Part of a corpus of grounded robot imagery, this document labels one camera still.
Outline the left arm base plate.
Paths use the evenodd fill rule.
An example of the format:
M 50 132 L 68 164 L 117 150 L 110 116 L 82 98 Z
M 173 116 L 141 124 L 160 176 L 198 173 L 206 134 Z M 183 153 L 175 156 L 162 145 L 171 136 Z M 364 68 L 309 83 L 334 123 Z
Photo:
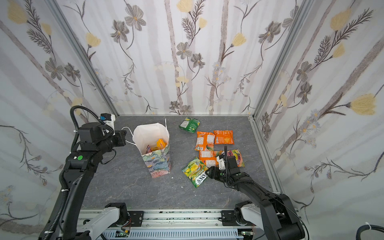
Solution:
M 144 211 L 128 211 L 129 227 L 141 227 L 144 219 Z

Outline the purple Fox's candy bag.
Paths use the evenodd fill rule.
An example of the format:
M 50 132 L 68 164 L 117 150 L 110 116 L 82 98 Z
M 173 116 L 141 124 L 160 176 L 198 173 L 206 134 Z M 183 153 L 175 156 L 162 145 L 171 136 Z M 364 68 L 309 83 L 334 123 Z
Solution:
M 146 154 L 151 153 L 153 150 L 151 149 L 151 146 L 148 145 L 146 148 Z

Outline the floral white paper bag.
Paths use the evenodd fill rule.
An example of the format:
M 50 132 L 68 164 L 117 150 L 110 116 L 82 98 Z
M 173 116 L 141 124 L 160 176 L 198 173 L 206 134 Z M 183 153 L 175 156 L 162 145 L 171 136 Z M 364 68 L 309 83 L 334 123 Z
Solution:
M 139 125 L 133 131 L 129 127 L 122 129 L 128 130 L 131 134 L 132 141 L 127 143 L 137 147 L 152 178 L 171 172 L 170 133 L 167 121 Z

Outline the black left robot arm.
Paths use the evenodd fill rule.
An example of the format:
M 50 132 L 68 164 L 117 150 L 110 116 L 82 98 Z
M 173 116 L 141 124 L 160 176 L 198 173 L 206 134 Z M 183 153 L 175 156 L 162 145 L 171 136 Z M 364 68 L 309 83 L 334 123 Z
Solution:
M 78 219 L 87 189 L 104 154 L 126 144 L 125 130 L 115 130 L 113 114 L 96 115 L 83 106 L 70 109 L 75 126 L 71 152 L 59 174 L 61 185 L 57 201 L 48 222 L 39 235 L 40 240 L 95 240 L 111 226 L 130 221 L 125 203 L 107 204 L 105 209 L 82 227 Z

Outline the yellow 100 candy bag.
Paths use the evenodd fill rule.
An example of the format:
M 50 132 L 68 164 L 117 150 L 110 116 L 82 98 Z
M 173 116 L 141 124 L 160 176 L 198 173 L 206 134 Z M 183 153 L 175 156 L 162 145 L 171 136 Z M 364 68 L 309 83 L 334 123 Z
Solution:
M 157 142 L 151 147 L 153 151 L 163 150 L 167 146 L 167 143 L 163 139 L 158 139 Z

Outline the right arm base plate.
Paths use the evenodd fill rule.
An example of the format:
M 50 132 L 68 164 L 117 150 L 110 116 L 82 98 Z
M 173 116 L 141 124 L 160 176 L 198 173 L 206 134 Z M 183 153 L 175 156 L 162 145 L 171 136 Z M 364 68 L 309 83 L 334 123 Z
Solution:
M 234 210 L 222 210 L 220 220 L 224 227 L 240 226 Z

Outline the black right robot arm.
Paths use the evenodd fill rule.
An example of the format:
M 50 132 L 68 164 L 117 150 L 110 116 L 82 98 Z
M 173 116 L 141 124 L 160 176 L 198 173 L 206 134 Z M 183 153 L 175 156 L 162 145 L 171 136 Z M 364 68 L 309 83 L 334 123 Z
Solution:
M 268 191 L 240 170 L 236 157 L 228 156 L 227 146 L 219 156 L 222 163 L 210 167 L 206 174 L 225 187 L 239 191 L 250 200 L 238 204 L 234 213 L 239 224 L 252 223 L 263 230 L 268 240 L 309 240 L 310 234 L 285 194 Z

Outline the green Fox's candy bag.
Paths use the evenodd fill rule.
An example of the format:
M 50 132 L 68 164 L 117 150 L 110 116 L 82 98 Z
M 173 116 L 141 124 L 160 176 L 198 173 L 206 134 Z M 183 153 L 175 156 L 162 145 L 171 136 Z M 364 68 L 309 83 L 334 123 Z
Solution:
M 189 178 L 195 188 L 198 188 L 208 177 L 206 171 L 209 168 L 198 158 L 193 159 L 182 172 Z

